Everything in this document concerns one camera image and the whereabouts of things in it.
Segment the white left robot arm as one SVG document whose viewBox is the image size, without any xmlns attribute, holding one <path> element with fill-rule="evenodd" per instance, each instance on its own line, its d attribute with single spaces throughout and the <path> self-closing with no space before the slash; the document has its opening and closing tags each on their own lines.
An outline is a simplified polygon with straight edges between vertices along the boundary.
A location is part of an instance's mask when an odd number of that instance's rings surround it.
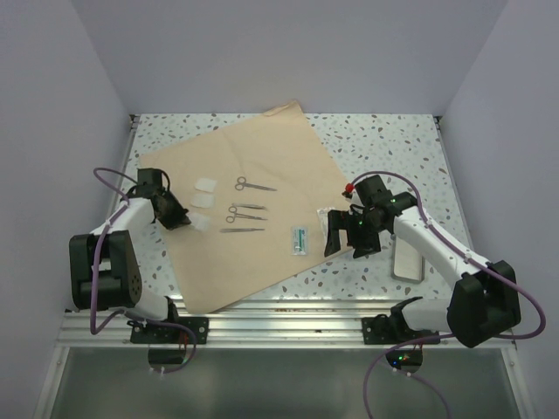
<svg viewBox="0 0 559 419">
<path fill-rule="evenodd" d="M 189 211 L 171 192 L 169 175 L 162 169 L 140 168 L 136 178 L 111 168 L 95 168 L 93 174 L 121 200 L 101 226 L 69 241 L 72 301 L 90 312 L 93 335 L 125 315 L 150 324 L 161 342 L 172 342 L 182 322 L 170 298 L 143 289 L 135 239 L 153 223 L 166 230 L 191 225 Z"/>
</svg>

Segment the white gauze pad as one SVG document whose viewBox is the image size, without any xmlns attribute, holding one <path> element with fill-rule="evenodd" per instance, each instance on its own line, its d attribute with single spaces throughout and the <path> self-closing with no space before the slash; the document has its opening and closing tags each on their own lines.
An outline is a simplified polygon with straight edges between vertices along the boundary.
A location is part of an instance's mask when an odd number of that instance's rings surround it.
<svg viewBox="0 0 559 419">
<path fill-rule="evenodd" d="M 210 227 L 210 218 L 203 214 L 190 212 L 188 214 L 190 220 L 189 226 L 197 231 L 207 231 Z"/>
<path fill-rule="evenodd" d="M 199 178 L 195 183 L 195 189 L 204 193 L 212 194 L 217 186 L 217 181 L 209 178 Z"/>
<path fill-rule="evenodd" d="M 213 194 L 195 194 L 192 196 L 191 205 L 199 209 L 210 209 L 215 204 L 215 196 Z"/>
</svg>

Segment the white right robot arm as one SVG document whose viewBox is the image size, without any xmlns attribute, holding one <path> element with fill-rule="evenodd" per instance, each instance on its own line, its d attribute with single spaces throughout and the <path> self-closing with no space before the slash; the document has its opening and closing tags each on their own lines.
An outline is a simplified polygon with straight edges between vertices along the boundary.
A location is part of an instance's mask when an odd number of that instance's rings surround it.
<svg viewBox="0 0 559 419">
<path fill-rule="evenodd" d="M 452 292 L 448 300 L 409 298 L 389 314 L 366 320 L 374 340 L 399 344 L 449 333 L 464 346 L 476 347 L 520 323 L 512 266 L 490 262 L 438 227 L 416 188 L 393 194 L 375 173 L 347 184 L 342 195 L 349 209 L 328 212 L 325 256 L 340 251 L 342 232 L 354 258 L 374 255 L 381 250 L 381 233 L 388 231 L 427 261 Z"/>
</svg>

